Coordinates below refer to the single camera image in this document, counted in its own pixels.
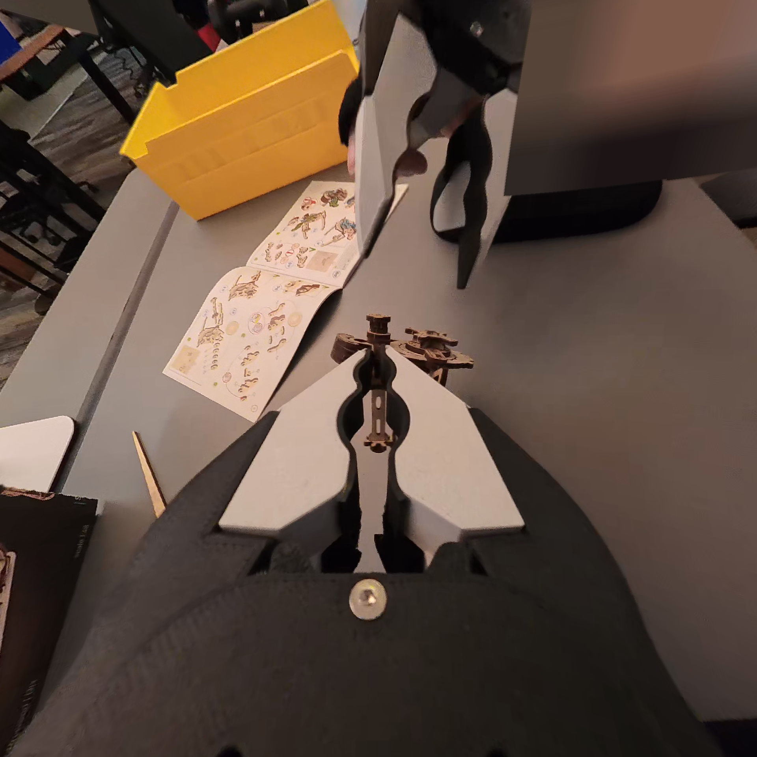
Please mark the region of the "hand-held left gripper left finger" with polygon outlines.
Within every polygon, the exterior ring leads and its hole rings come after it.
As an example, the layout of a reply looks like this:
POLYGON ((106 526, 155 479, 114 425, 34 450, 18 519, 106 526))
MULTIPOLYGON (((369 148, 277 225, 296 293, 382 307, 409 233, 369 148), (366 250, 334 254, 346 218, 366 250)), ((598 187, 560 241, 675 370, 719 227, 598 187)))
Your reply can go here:
POLYGON ((372 358, 363 349, 283 405, 219 526, 295 544, 323 571, 360 562, 361 509, 353 437, 364 424, 372 358))

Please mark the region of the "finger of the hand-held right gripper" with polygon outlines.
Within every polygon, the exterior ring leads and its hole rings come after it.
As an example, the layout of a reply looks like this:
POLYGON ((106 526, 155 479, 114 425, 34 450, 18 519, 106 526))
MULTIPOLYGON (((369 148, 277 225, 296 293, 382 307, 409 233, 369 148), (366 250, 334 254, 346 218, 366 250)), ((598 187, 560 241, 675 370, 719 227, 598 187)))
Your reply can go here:
POLYGON ((516 106, 517 94, 510 89, 488 95, 453 135, 461 162, 468 165, 458 239, 458 289, 468 286, 485 259, 509 204, 506 176, 516 106))
POLYGON ((410 149, 413 111, 429 93, 437 64, 421 26, 394 14, 388 39, 364 29, 361 72, 364 97, 355 130, 355 212, 362 257, 382 232, 395 195, 397 167, 410 149))

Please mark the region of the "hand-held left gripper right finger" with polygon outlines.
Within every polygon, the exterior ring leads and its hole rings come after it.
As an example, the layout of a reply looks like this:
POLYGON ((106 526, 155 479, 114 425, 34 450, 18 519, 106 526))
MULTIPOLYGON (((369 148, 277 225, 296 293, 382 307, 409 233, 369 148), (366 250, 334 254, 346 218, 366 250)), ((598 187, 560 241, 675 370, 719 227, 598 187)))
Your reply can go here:
POLYGON ((384 356, 393 433, 384 535, 405 569, 429 567, 445 544, 525 528, 468 405, 395 347, 384 356))

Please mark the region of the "dark brown wooden model assembly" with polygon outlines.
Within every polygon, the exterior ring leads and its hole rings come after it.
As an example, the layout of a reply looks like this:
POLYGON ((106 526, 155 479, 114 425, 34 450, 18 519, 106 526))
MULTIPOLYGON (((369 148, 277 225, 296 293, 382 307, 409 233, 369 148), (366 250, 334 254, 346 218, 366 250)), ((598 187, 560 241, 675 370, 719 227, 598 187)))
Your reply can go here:
POLYGON ((371 427, 364 445, 374 453, 388 451, 394 444, 393 431, 387 425, 387 381, 381 374, 381 358, 392 347, 430 378, 445 386, 453 370, 473 369, 475 361, 457 349, 458 340, 433 329, 406 328, 405 339, 395 339, 389 331, 391 318, 372 313, 366 316, 365 338, 339 333, 332 346, 331 358, 344 363, 355 353, 371 353, 371 427))

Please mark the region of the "black model kit box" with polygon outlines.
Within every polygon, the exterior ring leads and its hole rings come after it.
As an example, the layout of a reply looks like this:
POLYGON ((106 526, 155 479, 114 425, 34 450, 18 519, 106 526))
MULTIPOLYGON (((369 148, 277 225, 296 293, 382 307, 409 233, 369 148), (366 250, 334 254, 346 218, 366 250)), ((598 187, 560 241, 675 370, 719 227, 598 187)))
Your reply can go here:
POLYGON ((2 487, 2 730, 31 718, 97 523, 97 499, 2 487))

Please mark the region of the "thin pointed wooden stick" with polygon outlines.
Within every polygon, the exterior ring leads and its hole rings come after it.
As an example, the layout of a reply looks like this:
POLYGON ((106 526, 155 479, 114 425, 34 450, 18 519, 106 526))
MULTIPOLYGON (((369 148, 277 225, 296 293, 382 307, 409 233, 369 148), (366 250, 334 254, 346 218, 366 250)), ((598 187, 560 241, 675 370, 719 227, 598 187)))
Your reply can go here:
POLYGON ((135 444, 139 465, 142 470, 143 478, 147 487, 147 492, 151 501, 151 506, 156 518, 163 515, 166 509, 166 501, 163 492, 158 483, 155 471, 148 459, 145 446, 141 436, 137 431, 132 431, 132 439, 135 444))

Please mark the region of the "illustrated instruction booklet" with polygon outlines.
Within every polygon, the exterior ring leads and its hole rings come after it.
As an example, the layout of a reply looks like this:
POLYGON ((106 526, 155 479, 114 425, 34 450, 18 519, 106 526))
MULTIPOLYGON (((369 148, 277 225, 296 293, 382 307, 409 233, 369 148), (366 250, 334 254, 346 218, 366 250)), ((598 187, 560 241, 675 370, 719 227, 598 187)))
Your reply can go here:
POLYGON ((215 284, 163 374, 257 421, 313 318, 361 260, 355 187, 308 184, 246 264, 215 284))

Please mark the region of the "yellow plastic bin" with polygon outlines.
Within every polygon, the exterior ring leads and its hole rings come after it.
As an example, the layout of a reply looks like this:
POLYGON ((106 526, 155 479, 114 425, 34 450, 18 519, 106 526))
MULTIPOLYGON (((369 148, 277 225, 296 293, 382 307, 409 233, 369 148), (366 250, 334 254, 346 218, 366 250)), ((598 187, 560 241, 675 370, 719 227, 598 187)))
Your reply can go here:
POLYGON ((119 152, 203 220, 345 162, 357 73, 335 5, 316 2, 154 84, 119 152))

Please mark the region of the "black office furniture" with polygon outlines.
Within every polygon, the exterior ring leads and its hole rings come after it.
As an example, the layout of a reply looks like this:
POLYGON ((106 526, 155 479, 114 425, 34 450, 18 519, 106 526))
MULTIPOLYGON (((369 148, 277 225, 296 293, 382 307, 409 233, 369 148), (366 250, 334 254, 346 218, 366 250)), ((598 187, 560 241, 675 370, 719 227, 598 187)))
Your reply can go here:
POLYGON ((175 83, 176 73, 226 43, 204 1, 88 1, 103 49, 127 51, 136 62, 132 88, 144 99, 155 82, 175 83))

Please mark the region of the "white cardboard box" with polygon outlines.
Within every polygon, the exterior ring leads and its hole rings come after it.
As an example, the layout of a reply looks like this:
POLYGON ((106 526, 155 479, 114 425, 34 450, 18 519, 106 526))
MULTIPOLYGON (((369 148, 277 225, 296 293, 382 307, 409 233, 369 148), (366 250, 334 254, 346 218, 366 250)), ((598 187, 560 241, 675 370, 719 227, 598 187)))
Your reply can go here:
POLYGON ((68 416, 2 427, 1 485, 52 491, 74 431, 74 420, 68 416))

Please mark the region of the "black metal rack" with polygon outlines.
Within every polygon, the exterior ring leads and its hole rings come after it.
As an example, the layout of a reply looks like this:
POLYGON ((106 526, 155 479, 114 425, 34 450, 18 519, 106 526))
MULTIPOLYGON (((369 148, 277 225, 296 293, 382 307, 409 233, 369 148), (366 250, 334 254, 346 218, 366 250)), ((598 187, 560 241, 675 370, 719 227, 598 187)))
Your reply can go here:
POLYGON ((30 136, 1 122, 2 278, 33 291, 49 306, 91 241, 105 209, 30 144, 30 136))

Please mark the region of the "dark desk with brown top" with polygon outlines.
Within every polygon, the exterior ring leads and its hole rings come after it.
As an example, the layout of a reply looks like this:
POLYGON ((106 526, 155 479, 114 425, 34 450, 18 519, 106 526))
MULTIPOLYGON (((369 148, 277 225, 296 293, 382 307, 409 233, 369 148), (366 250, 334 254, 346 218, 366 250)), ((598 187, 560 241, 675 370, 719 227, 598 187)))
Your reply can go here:
POLYGON ((25 100, 31 100, 50 90, 66 71, 77 65, 120 117, 131 125, 136 112, 100 69, 95 60, 100 52, 109 54, 112 49, 98 36, 84 32, 73 34, 67 27, 48 24, 2 62, 1 81, 25 100))

